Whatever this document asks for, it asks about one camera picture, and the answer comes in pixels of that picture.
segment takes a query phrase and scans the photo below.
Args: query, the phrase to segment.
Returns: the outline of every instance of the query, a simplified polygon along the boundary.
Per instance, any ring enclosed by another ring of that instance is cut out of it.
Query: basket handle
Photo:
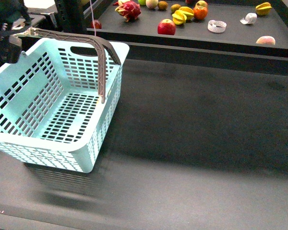
[[[98,95],[101,96],[101,103],[103,104],[105,102],[107,70],[105,50],[108,51],[115,64],[121,65],[120,58],[110,42],[101,37],[91,35],[62,33],[39,28],[30,28],[29,35],[27,34],[27,36],[46,37],[54,38],[60,41],[83,42],[91,44],[97,51],[98,55]]]

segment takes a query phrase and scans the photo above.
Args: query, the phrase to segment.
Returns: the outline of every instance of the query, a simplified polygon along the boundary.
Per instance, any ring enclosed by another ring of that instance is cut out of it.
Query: white tape roll
[[[240,22],[244,25],[246,24],[254,24],[257,20],[257,14],[256,13],[248,13],[245,18],[242,18]]]
[[[213,33],[222,33],[226,29],[226,23],[222,21],[210,20],[208,22],[208,30]]]

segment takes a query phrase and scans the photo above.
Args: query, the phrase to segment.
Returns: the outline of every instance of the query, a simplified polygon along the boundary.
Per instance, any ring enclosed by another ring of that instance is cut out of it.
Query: black metal post
[[[66,33],[87,34],[83,9],[79,0],[55,0],[59,23]]]

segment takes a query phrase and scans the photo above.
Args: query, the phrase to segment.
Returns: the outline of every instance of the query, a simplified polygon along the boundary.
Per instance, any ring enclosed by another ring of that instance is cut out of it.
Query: shopping basket
[[[1,151],[26,163],[92,171],[120,96],[129,47],[77,36],[42,38],[18,63],[0,67]],[[79,55],[79,47],[98,55]]]

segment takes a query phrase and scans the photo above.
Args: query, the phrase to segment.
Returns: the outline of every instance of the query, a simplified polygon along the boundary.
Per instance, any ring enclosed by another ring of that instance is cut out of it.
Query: dark gray table surface
[[[126,60],[91,173],[0,152],[0,228],[24,226],[288,230],[288,77]]]
[[[159,11],[158,7],[151,10],[146,6],[141,6],[142,13],[138,19],[128,23],[115,12],[117,6],[110,5],[99,17],[99,20],[102,23],[102,29],[105,31],[154,36],[158,35],[157,27],[161,20],[165,18],[172,20],[170,7],[176,3],[186,6],[184,2],[176,1],[169,1],[166,11]],[[288,48],[288,28],[274,9],[267,16],[259,16],[255,24],[243,25],[240,19],[248,13],[255,13],[255,7],[210,4],[208,15],[203,21],[195,22],[192,20],[192,22],[176,26],[175,36],[185,39],[253,46],[256,45],[259,37],[268,35],[275,38],[275,47]],[[221,34],[210,32],[207,29],[210,20],[224,21],[227,24],[225,32]]]

